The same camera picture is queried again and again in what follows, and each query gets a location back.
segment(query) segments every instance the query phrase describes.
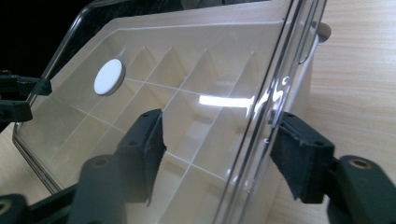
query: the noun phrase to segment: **plastic compartment organizer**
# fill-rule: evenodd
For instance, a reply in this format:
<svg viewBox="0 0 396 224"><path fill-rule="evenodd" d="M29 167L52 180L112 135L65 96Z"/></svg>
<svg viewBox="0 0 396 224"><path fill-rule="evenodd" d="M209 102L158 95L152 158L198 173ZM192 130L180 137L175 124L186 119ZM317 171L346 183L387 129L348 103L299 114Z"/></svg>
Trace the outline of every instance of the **plastic compartment organizer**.
<svg viewBox="0 0 396 224"><path fill-rule="evenodd" d="M167 150L151 205L127 204L128 221L264 222L280 179L268 151L281 112L304 112L324 4L274 0L114 19L52 79L50 96L30 96L34 119L16 124L15 143L55 192L160 108ZM125 77L98 95L96 75L112 59Z"/></svg>

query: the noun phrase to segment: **wooden table surface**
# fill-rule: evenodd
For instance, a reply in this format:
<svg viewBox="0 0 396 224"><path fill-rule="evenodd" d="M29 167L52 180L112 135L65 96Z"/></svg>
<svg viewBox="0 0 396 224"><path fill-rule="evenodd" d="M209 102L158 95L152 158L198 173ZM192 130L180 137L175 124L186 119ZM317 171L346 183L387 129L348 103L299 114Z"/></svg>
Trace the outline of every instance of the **wooden table surface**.
<svg viewBox="0 0 396 224"><path fill-rule="evenodd" d="M379 164L396 183L396 1L328 1L332 28L318 46L304 120L336 145ZM49 192L14 147L12 125L0 134L0 195L35 203ZM329 223L326 203L294 201L283 182L267 223Z"/></svg>

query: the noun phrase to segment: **clear plastic box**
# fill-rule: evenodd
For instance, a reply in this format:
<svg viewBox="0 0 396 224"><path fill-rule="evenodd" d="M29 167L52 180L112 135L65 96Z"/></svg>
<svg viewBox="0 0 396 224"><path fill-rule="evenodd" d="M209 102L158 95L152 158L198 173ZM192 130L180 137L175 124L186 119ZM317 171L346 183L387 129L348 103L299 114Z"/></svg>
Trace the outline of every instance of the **clear plastic box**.
<svg viewBox="0 0 396 224"><path fill-rule="evenodd" d="M264 222L280 180L269 151L281 112L304 114L325 1L182 1L181 10L115 16L60 65L88 12L122 2L78 15L43 75L53 93L29 96L34 118L16 123L16 146L54 193L160 108L167 150L151 205L127 204L129 221ZM93 82L111 59L125 77L101 96Z"/></svg>

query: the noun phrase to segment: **transparent lid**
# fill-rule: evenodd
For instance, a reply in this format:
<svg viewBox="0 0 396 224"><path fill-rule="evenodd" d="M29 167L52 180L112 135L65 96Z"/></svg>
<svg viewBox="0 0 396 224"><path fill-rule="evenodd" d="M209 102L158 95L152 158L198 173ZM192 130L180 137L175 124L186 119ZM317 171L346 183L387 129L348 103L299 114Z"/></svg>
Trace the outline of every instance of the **transparent lid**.
<svg viewBox="0 0 396 224"><path fill-rule="evenodd" d="M78 182L87 160L114 154L139 116L161 109L166 151L151 202L128 203L128 221L257 223L268 151L325 1L136 2L81 11L43 75L52 94L29 96L33 119L16 124L15 144L57 192ZM120 4L130 7L120 13ZM105 25L84 33L104 10ZM116 78L95 91L112 60Z"/></svg>

